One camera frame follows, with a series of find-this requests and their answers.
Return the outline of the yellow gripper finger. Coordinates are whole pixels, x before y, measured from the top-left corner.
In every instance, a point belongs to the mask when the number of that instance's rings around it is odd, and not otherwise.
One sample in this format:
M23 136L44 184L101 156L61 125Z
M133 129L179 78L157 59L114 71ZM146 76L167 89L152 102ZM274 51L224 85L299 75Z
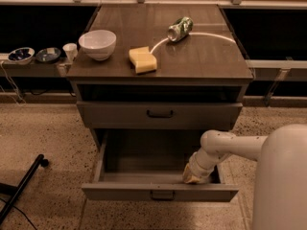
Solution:
M195 184L201 181L201 176L190 164L187 164L182 174L182 180L186 184Z

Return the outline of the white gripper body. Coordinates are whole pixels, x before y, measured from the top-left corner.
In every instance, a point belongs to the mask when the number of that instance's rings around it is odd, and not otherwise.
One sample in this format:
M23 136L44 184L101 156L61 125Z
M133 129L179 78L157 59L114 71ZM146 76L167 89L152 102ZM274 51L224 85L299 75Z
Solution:
M227 157L228 154L208 153L205 149L199 149L191 155L187 164L195 168L201 180L207 180L214 168Z

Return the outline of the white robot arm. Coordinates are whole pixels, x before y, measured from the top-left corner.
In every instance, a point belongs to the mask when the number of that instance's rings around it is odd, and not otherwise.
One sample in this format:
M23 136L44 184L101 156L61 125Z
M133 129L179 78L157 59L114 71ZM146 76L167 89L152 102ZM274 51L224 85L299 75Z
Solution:
M268 136L208 130L185 166L183 181L207 180L231 154L257 163L252 230L307 230L307 126L283 126Z

